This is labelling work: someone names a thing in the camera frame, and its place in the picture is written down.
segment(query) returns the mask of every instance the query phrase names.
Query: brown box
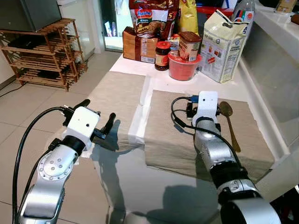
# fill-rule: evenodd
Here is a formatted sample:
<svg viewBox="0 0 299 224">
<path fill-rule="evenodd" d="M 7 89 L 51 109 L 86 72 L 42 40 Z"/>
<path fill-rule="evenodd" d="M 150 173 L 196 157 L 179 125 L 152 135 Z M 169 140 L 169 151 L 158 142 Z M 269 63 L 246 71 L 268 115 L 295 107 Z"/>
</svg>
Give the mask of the brown box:
<svg viewBox="0 0 299 224">
<path fill-rule="evenodd" d="M 290 13 L 296 4 L 296 0 L 280 0 L 276 7 L 278 12 Z"/>
<path fill-rule="evenodd" d="M 122 32 L 123 57 L 140 62 L 155 63 L 158 38 L 142 38 L 134 28 L 126 27 Z"/>
</svg>

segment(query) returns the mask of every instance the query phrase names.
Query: silver robot arm segment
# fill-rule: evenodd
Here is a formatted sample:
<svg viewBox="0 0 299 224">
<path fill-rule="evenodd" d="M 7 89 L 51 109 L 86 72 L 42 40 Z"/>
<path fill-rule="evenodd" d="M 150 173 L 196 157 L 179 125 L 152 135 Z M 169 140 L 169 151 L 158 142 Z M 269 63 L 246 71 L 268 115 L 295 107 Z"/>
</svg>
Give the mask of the silver robot arm segment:
<svg viewBox="0 0 299 224">
<path fill-rule="evenodd" d="M 62 144 L 40 160 L 37 181 L 21 205 L 19 218 L 21 224 L 57 222 L 64 199 L 64 184 L 78 158 L 75 150 Z"/>
<path fill-rule="evenodd" d="M 115 113 L 106 125 L 96 129 L 100 113 L 83 106 L 65 106 L 63 140 L 55 139 L 53 149 L 41 158 L 36 168 L 37 181 L 26 193 L 18 214 L 19 224 L 56 224 L 64 200 L 64 184 L 82 151 L 89 150 L 94 137 L 105 139 L 110 132 Z"/>
<path fill-rule="evenodd" d="M 198 110 L 192 124 L 220 135 L 215 118 L 217 98 L 216 92 L 199 93 Z M 213 134 L 196 130 L 194 146 L 217 188 L 223 224 L 281 223 L 276 211 L 261 197 L 248 178 L 246 169 L 224 141 Z"/>
</svg>

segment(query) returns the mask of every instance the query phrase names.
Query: snack bag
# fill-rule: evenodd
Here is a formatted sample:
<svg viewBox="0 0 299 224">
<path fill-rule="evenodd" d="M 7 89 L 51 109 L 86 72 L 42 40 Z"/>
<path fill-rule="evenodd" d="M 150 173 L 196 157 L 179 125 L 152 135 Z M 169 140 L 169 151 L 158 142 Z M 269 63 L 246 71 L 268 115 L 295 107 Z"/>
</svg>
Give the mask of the snack bag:
<svg viewBox="0 0 299 224">
<path fill-rule="evenodd" d="M 139 37 L 169 40 L 179 0 L 129 0 L 135 33 Z"/>
<path fill-rule="evenodd" d="M 195 0 L 179 0 L 178 30 L 191 31 L 199 35 Z"/>
<path fill-rule="evenodd" d="M 214 12 L 205 23 L 199 70 L 219 83 L 232 79 L 245 44 L 243 30 L 247 25 L 230 21 L 219 10 Z"/>
</svg>

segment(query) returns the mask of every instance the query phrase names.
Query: yellow bag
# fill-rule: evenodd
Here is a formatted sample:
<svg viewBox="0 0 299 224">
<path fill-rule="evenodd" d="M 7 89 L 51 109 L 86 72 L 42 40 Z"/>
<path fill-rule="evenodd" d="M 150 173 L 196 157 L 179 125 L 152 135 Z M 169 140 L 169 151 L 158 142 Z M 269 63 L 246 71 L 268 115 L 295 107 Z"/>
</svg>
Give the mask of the yellow bag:
<svg viewBox="0 0 299 224">
<path fill-rule="evenodd" d="M 198 35 L 195 0 L 179 0 L 178 30 L 181 32 L 191 31 Z"/>
</svg>

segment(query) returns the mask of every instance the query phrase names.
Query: red container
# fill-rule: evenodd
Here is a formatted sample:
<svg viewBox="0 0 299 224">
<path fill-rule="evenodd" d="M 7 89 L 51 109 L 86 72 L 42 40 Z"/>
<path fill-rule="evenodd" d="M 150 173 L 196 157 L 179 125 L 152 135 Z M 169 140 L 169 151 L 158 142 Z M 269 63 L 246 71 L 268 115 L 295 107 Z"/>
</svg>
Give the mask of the red container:
<svg viewBox="0 0 299 224">
<path fill-rule="evenodd" d="M 197 55 L 195 61 L 187 62 L 173 52 L 168 54 L 169 58 L 169 76 L 179 81 L 188 81 L 193 78 L 195 70 L 201 61 L 201 56 Z"/>
</svg>

